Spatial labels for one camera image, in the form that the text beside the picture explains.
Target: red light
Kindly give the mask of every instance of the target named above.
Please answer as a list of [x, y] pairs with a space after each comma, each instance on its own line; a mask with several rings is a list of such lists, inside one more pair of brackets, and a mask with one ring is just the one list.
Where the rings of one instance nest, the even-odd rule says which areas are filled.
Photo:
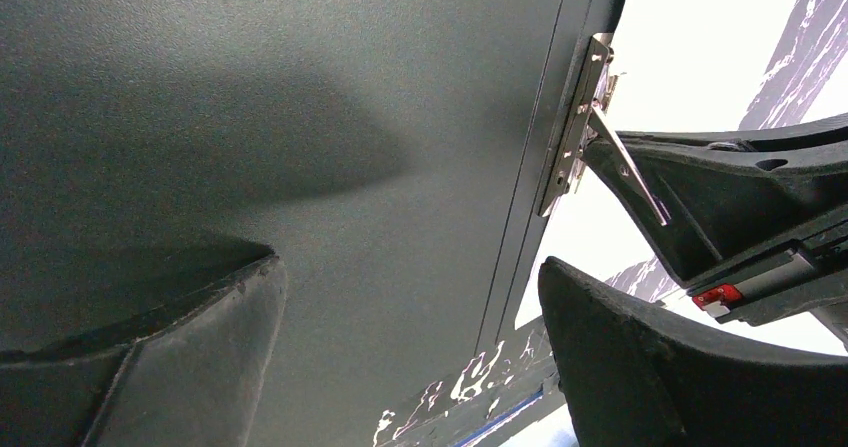
[[729, 306], [728, 304], [741, 299], [742, 294], [736, 290], [736, 287], [730, 284], [723, 284], [692, 297], [692, 302], [695, 302], [695, 305], [701, 310], [704, 310], [705, 305], [712, 304], [713, 302], [721, 302], [721, 305]]

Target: blue stripe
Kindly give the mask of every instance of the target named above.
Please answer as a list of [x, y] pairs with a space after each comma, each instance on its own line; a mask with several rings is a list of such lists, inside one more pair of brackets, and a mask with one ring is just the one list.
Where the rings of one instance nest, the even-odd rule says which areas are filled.
[[528, 406], [528, 405], [532, 404], [533, 402], [535, 402], [535, 401], [537, 401], [537, 400], [541, 399], [541, 398], [542, 398], [542, 395], [544, 395], [544, 394], [543, 394], [543, 392], [542, 392], [542, 389], [539, 389], [539, 391], [538, 391], [538, 392], [536, 392], [535, 394], [531, 395], [530, 397], [528, 397], [528, 398], [524, 399], [523, 401], [521, 401], [521, 403], [520, 403], [520, 404], [518, 404], [518, 405], [516, 405], [515, 407], [513, 407], [513, 408], [509, 409], [508, 411], [504, 412], [503, 414], [501, 414], [501, 415], [499, 415], [499, 416], [495, 417], [495, 418], [494, 418], [491, 422], [489, 422], [488, 424], [484, 425], [483, 427], [481, 427], [480, 429], [478, 429], [477, 431], [475, 431], [473, 434], [469, 435], [468, 437], [466, 437], [466, 438], [462, 439], [462, 440], [461, 440], [458, 444], [456, 444], [456, 447], [463, 447], [463, 446], [465, 446], [465, 445], [468, 445], [469, 443], [471, 443], [472, 441], [476, 440], [476, 439], [477, 439], [478, 437], [480, 437], [481, 435], [483, 435], [483, 434], [485, 434], [485, 433], [489, 432], [489, 430], [491, 430], [491, 429], [493, 429], [494, 427], [496, 427], [498, 424], [500, 424], [501, 422], [503, 422], [503, 421], [504, 421], [507, 417], [509, 417], [510, 415], [512, 415], [512, 414], [514, 414], [514, 413], [516, 413], [516, 412], [518, 412], [519, 410], [523, 409], [524, 407], [526, 407], [526, 406]]

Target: dark gray metal panel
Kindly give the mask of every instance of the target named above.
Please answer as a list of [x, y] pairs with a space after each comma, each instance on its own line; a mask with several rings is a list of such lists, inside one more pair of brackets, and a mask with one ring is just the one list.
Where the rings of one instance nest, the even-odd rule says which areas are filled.
[[370, 443], [474, 350], [559, 1], [0, 0], [3, 348], [269, 245], [252, 445]]
[[526, 329], [514, 330], [513, 322], [547, 225], [547, 218], [536, 212], [553, 168], [589, 38], [599, 32], [614, 32], [623, 7], [624, 0], [562, 0], [504, 235], [503, 261], [498, 263], [492, 283], [478, 350], [485, 350], [496, 340], [527, 335]]

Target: metal hinge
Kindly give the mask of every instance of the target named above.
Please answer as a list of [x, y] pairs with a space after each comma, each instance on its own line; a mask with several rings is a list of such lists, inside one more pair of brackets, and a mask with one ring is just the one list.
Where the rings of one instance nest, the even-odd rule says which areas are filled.
[[589, 41], [589, 50], [577, 80], [577, 90], [566, 118], [565, 132], [539, 215], [549, 215], [560, 196], [577, 189], [586, 168], [581, 160], [583, 147], [587, 141], [599, 136], [613, 146], [619, 175], [648, 203], [660, 225], [667, 225], [668, 212], [648, 189], [642, 174], [605, 116], [618, 82], [618, 76], [609, 74], [609, 65], [613, 60], [613, 50], [609, 45], [611, 41], [612, 34], [595, 34]]

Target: black plastic part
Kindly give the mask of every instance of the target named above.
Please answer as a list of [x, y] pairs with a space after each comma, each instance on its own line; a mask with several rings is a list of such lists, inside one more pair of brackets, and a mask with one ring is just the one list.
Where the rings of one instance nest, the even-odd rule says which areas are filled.
[[[734, 304], [728, 314], [716, 320], [720, 324], [731, 320], [743, 320], [749, 325], [758, 326], [811, 309], [823, 308], [845, 299], [848, 299], [848, 270], [840, 270], [782, 290], [753, 303]], [[848, 333], [842, 333], [840, 338], [845, 339], [846, 335]]]
[[[707, 288], [744, 262], [774, 248], [773, 239], [805, 226], [801, 241], [845, 220], [848, 202], [848, 115], [753, 132], [622, 133], [653, 194], [671, 214], [657, 223], [627, 187], [612, 146], [596, 139], [584, 160], [616, 194], [672, 278], [690, 290]], [[711, 148], [743, 143], [755, 152]]]
[[[840, 287], [848, 290], [848, 281], [842, 280]], [[821, 322], [828, 330], [833, 332], [842, 344], [845, 345], [845, 350], [848, 350], [848, 301], [837, 302], [831, 305], [825, 305], [810, 311], [819, 322]]]
[[285, 304], [269, 257], [116, 325], [0, 357], [0, 445], [245, 445]]
[[554, 258], [539, 297], [581, 447], [848, 445], [848, 362], [744, 339]]

